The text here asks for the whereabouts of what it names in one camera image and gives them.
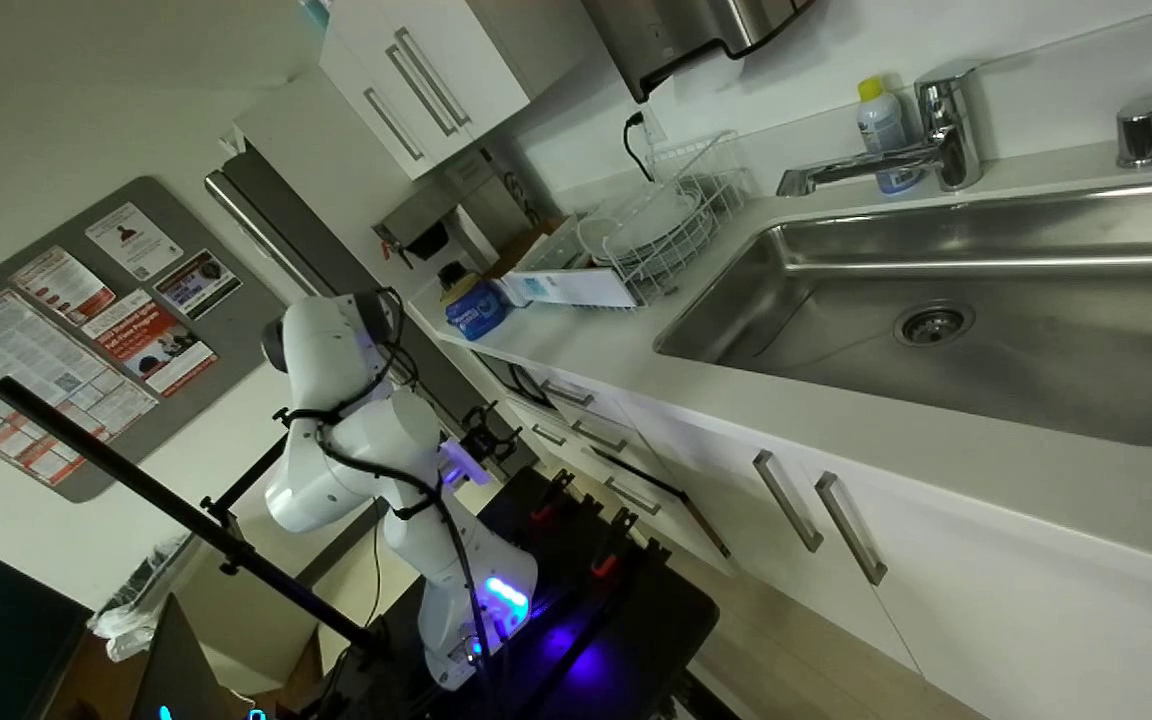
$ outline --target black stand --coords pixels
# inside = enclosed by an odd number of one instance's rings
[[[278,587],[280,595],[290,595],[293,604],[299,604],[308,617],[317,617],[321,623],[330,623],[332,632],[350,634],[362,649],[382,649],[382,632],[362,629],[355,619],[342,617],[330,598],[321,598],[311,587],[297,582],[290,571],[280,571],[274,558],[264,558],[251,542],[243,542],[239,534],[234,534],[234,528],[212,522],[206,512],[195,512],[193,505],[186,505],[176,490],[168,490],[161,481],[152,481],[143,468],[137,468],[133,461],[124,461],[115,449],[100,442],[98,436],[87,436],[82,422],[74,422],[69,416],[59,416],[51,403],[46,403],[40,395],[31,395],[24,382],[18,382],[12,375],[0,381],[0,401],[12,403],[19,416],[29,416],[31,422],[40,422],[46,433],[51,433],[55,439],[66,439],[69,449],[75,449],[84,461],[91,461],[100,470],[107,470],[111,481],[127,485],[137,496],[143,496],[152,509],[168,512],[176,522],[186,522],[188,531],[195,531],[206,542],[212,542],[216,552],[229,554],[229,563],[247,568],[251,575],[259,575],[268,587]],[[243,487],[224,490],[220,509],[229,514],[229,505],[243,490]]]

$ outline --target paper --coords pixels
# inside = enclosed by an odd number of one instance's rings
[[[182,315],[206,315],[224,290],[239,278],[212,257],[195,253],[186,267],[176,267],[156,290]]]
[[[216,362],[216,353],[143,289],[84,323],[84,337],[161,395]]]
[[[87,229],[87,240],[100,242],[137,278],[152,278],[186,257],[182,242],[137,202],[107,210]]]
[[[66,247],[47,247],[31,265],[24,265],[12,285],[69,323],[87,323],[119,301],[87,265],[82,265]]]
[[[100,439],[119,436],[156,395],[107,360],[59,333],[19,290],[0,290],[0,375],[18,375],[40,401]],[[0,401],[0,457],[46,485],[66,485],[82,457]]]

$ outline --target sink basin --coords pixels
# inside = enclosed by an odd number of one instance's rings
[[[657,353],[1152,442],[1152,182],[774,224]]]

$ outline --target white robot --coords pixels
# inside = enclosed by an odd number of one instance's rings
[[[264,342],[293,382],[290,442],[264,505],[280,528],[311,531],[382,496],[391,509],[386,542],[428,580],[416,619],[428,676],[462,689],[527,619],[538,558],[435,496],[443,481],[482,468],[443,439],[414,388],[390,381],[375,321],[386,323],[382,301],[308,297]]]

